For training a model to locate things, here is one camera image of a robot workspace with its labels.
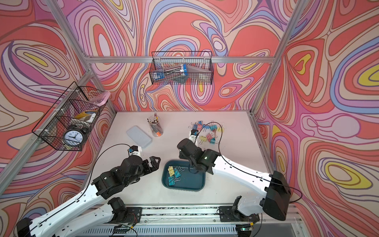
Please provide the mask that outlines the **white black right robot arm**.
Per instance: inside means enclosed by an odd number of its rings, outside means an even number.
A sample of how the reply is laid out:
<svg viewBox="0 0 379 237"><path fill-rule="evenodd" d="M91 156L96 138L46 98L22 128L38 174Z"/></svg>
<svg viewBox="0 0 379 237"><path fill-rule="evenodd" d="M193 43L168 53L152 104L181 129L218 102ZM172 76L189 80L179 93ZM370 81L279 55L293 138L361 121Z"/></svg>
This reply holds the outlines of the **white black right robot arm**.
<svg viewBox="0 0 379 237"><path fill-rule="evenodd" d="M235 211L249 216L265 213L278 221L287 219L291 187L281 172L266 173L242 166L221 152L202 150L194 140L185 138L177 145L179 158L188 160L195 170L211 175L225 176L254 191L253 197L237 197Z"/></svg>

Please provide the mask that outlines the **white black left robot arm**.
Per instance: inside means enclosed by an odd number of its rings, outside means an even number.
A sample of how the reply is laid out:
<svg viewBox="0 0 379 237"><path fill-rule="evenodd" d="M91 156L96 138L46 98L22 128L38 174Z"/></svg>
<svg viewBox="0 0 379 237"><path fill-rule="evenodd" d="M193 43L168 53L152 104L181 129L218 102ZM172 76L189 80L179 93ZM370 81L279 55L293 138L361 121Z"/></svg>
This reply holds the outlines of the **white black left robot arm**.
<svg viewBox="0 0 379 237"><path fill-rule="evenodd" d="M123 222L132 214L116 195L137 183L141 177L159 169L161 159L140 157L140 147L132 146L131 154L120 166L96 177L73 198L35 219L24 218L16 224L19 237L74 237L94 226Z"/></svg>

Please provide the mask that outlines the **dark teal storage tray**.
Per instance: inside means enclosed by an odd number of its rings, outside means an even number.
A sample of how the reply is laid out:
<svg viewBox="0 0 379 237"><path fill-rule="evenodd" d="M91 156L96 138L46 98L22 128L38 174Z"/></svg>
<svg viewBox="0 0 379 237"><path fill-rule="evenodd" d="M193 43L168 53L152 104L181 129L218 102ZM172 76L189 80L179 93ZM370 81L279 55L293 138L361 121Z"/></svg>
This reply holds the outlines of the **dark teal storage tray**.
<svg viewBox="0 0 379 237"><path fill-rule="evenodd" d="M169 186L168 184L168 167L173 168L183 168L185 171L182 172L180 177L181 181L177 182L174 186ZM184 160L170 160L165 164L163 169L161 182L162 185L168 189L181 190L181 191L191 191L198 192L202 190L205 186L206 174L201 173L194 169L188 161Z"/></svg>

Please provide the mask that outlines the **green yellow binder clip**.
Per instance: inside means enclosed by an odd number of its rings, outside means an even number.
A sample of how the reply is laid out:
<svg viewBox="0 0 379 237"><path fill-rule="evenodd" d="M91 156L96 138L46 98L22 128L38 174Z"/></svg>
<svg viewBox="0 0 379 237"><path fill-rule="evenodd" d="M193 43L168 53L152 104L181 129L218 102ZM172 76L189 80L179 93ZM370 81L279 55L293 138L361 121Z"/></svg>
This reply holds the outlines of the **green yellow binder clip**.
<svg viewBox="0 0 379 237"><path fill-rule="evenodd" d="M205 137L205 136L200 136L199 137L199 144L200 145L202 145L204 142L207 142L207 141L208 141L207 137Z"/></svg>

